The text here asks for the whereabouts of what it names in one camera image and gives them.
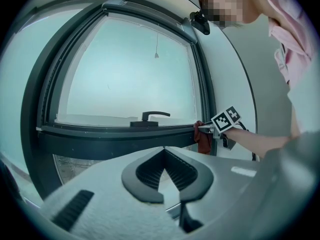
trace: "person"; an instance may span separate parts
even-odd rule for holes
[[[317,32],[296,0],[199,0],[199,4],[208,21],[223,27],[238,22],[250,24],[261,14],[267,16],[269,36],[281,43],[274,57],[290,89],[300,81],[318,51]],[[263,136],[234,127],[224,134],[263,158],[267,151],[297,138],[301,127],[292,107],[290,136]]]

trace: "gray surface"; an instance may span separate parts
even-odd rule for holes
[[[291,125],[289,91],[274,54],[280,43],[269,37],[268,18],[223,30],[238,52],[253,89],[259,134],[288,136]]]
[[[142,203],[123,187],[121,174],[131,162],[146,155],[147,149],[88,168],[52,193],[41,207],[41,213],[52,219],[79,190],[94,192],[71,233],[97,239],[177,239],[185,234],[161,204]]]
[[[186,204],[189,215],[204,225],[223,215],[239,199],[252,177],[231,171],[232,167],[257,171],[259,162],[239,159],[226,159],[211,155],[203,155],[178,147],[173,149],[205,164],[213,173],[213,184],[205,196],[198,201]]]
[[[275,239],[310,201],[319,185],[320,132],[269,151],[238,201],[186,239]]]

